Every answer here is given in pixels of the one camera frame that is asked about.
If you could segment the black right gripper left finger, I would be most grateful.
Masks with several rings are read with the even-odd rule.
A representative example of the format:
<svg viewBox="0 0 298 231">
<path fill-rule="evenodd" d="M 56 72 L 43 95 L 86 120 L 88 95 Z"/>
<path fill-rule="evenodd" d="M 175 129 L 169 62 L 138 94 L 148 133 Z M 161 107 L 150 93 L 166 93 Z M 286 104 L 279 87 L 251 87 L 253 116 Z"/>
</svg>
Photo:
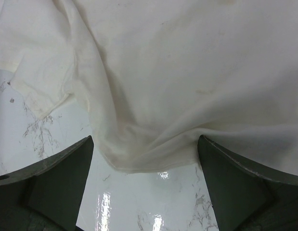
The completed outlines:
<svg viewBox="0 0 298 231">
<path fill-rule="evenodd" d="M 0 231 L 78 231 L 93 155 L 91 136 L 0 176 Z"/>
</svg>

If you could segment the cream white t shirt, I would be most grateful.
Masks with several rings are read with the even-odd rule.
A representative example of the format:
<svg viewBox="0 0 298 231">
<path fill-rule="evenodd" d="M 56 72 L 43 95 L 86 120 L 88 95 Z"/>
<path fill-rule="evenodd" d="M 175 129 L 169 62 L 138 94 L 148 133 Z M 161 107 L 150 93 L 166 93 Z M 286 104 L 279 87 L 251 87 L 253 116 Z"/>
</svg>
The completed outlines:
<svg viewBox="0 0 298 231">
<path fill-rule="evenodd" d="M 75 97 L 117 170 L 205 135 L 298 175 L 298 0 L 0 0 L 0 69 L 39 119 Z"/>
</svg>

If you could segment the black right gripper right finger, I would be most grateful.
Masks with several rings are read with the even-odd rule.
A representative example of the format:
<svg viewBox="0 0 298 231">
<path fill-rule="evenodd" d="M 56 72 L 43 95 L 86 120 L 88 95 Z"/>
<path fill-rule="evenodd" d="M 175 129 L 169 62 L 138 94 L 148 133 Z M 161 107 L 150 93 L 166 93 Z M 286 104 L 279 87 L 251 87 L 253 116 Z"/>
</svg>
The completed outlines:
<svg viewBox="0 0 298 231">
<path fill-rule="evenodd" d="M 221 231 L 298 231 L 298 176 L 240 156 L 205 136 L 201 168 Z"/>
</svg>

